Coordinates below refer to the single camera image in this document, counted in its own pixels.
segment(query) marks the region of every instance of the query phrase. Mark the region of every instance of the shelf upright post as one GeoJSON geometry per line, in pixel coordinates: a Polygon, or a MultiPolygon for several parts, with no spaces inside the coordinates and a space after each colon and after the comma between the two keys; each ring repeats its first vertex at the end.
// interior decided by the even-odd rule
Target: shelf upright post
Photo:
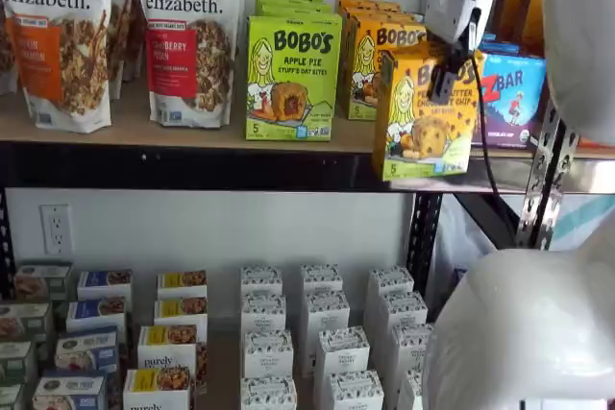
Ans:
{"type": "Polygon", "coordinates": [[[562,183],[570,172],[577,145],[578,135],[566,127],[550,99],[529,173],[517,247],[549,248],[563,198],[562,183]]]}
{"type": "Polygon", "coordinates": [[[7,190],[0,185],[0,300],[14,298],[15,259],[12,254],[11,227],[7,207],[7,190]]]}
{"type": "Polygon", "coordinates": [[[431,257],[438,219],[442,206],[442,193],[417,192],[410,223],[406,267],[414,279],[414,290],[423,297],[430,276],[431,257]]]}

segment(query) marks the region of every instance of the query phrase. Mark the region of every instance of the bobo's logo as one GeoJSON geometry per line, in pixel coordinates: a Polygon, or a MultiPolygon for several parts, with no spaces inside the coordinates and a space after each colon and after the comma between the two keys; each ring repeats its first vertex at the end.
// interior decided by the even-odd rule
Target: bobo's logo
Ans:
{"type": "Polygon", "coordinates": [[[300,53],[306,53],[309,50],[320,51],[322,54],[329,53],[333,40],[333,34],[297,34],[294,31],[288,34],[286,31],[277,31],[273,37],[276,50],[283,50],[288,47],[291,50],[297,49],[300,53]]]}

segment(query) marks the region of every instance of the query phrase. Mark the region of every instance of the purely elizabeth box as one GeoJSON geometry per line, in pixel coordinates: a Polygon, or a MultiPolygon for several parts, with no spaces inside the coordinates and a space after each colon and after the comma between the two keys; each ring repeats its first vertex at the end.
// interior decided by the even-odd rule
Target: purely elizabeth box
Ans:
{"type": "Polygon", "coordinates": [[[205,271],[165,273],[158,275],[158,299],[202,298],[208,295],[208,276],[205,271]]]}
{"type": "Polygon", "coordinates": [[[314,407],[322,407],[322,388],[330,374],[367,370],[369,343],[362,326],[351,326],[318,333],[314,370],[314,407]]]}
{"type": "Polygon", "coordinates": [[[330,374],[322,410],[381,410],[384,392],[373,370],[330,374]]]}
{"type": "Polygon", "coordinates": [[[292,376],[241,379],[241,410],[296,410],[292,376]]]}
{"type": "Polygon", "coordinates": [[[428,309],[418,292],[393,292],[381,297],[374,343],[374,365],[384,376],[386,344],[394,326],[419,326],[427,321],[428,309]]]}
{"type": "Polygon", "coordinates": [[[381,295],[393,291],[411,292],[414,280],[406,268],[391,266],[386,269],[373,269],[367,278],[367,295],[363,311],[363,326],[370,344],[376,340],[376,318],[381,295]]]}
{"type": "Polygon", "coordinates": [[[290,331],[251,331],[245,334],[242,377],[291,376],[292,360],[290,331]]]}
{"type": "Polygon", "coordinates": [[[190,371],[186,367],[128,370],[124,408],[189,410],[190,371]]]}
{"type": "Polygon", "coordinates": [[[281,295],[247,295],[241,300],[241,338],[249,331],[286,328],[286,298],[281,295]]]}
{"type": "Polygon", "coordinates": [[[307,293],[299,319],[299,364],[302,376],[312,376],[316,366],[318,332],[346,328],[350,305],[344,292],[307,293]]]}
{"type": "Polygon", "coordinates": [[[394,326],[389,337],[382,387],[386,410],[395,410],[408,370],[423,371],[432,326],[394,326]]]}
{"type": "Polygon", "coordinates": [[[241,296],[281,295],[282,271],[274,266],[253,265],[241,268],[241,296]]]}

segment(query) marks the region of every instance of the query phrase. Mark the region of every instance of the bobo's box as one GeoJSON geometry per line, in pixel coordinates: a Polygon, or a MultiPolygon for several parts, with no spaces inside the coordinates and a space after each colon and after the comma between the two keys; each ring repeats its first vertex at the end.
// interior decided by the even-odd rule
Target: bobo's box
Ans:
{"type": "Polygon", "coordinates": [[[124,408],[188,410],[190,372],[186,367],[128,370],[124,408]]]}
{"type": "Polygon", "coordinates": [[[329,141],[341,17],[249,19],[246,139],[329,141]]]}
{"type": "MultiPolygon", "coordinates": [[[[445,49],[433,42],[387,50],[382,57],[373,161],[384,181],[464,173],[468,169],[479,92],[472,63],[460,69],[446,105],[428,97],[445,49]]],[[[479,72],[484,57],[475,53],[479,72]]]]}
{"type": "MultiPolygon", "coordinates": [[[[539,106],[547,67],[538,57],[485,52],[483,88],[487,146],[526,148],[540,124],[539,106]]],[[[480,119],[472,144],[482,145],[480,119]]]]}
{"type": "Polygon", "coordinates": [[[34,410],[107,410],[106,389],[104,372],[45,372],[32,405],[34,410]]]}
{"type": "Polygon", "coordinates": [[[351,14],[340,92],[340,103],[349,119],[376,120],[382,52],[413,45],[425,34],[425,26],[415,22],[411,14],[351,14]]]}

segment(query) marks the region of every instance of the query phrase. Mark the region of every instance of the purely elizabeth granola bag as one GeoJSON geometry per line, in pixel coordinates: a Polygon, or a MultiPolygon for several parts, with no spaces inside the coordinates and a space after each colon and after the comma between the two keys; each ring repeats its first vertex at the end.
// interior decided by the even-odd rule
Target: purely elizabeth granola bag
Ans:
{"type": "Polygon", "coordinates": [[[111,124],[111,0],[4,0],[7,28],[37,127],[91,133],[111,124]]]}
{"type": "Polygon", "coordinates": [[[109,63],[109,94],[112,100],[119,99],[122,88],[132,8],[133,0],[111,0],[111,18],[107,34],[107,59],[109,63]]]}
{"type": "Polygon", "coordinates": [[[238,21],[245,0],[141,0],[151,120],[229,124],[238,21]]]}

